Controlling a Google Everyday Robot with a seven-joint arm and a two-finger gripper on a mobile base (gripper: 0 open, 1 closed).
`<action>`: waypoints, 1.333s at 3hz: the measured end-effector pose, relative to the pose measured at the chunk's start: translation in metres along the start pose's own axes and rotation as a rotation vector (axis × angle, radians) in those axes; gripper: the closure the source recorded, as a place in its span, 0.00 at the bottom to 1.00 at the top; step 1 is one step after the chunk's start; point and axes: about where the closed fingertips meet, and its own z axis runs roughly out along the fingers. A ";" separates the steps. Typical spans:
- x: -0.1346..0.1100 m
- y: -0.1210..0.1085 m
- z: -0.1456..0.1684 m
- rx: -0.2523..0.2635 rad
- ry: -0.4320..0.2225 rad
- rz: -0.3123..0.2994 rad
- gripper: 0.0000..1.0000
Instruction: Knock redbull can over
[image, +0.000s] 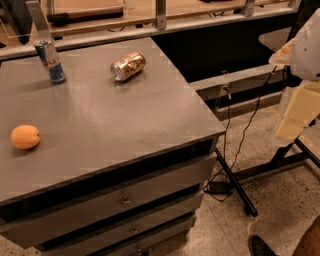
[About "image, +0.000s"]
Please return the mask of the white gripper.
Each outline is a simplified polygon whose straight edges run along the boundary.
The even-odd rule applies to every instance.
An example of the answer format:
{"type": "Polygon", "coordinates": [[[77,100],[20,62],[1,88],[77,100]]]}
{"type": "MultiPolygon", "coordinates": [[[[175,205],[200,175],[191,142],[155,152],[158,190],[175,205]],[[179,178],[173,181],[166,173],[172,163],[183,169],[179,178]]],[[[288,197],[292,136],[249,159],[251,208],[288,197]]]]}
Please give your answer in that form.
{"type": "Polygon", "coordinates": [[[294,76],[303,79],[299,86],[285,89],[275,129],[276,139],[292,143],[320,114],[320,83],[314,82],[320,80],[320,8],[269,63],[289,66],[294,76]]]}

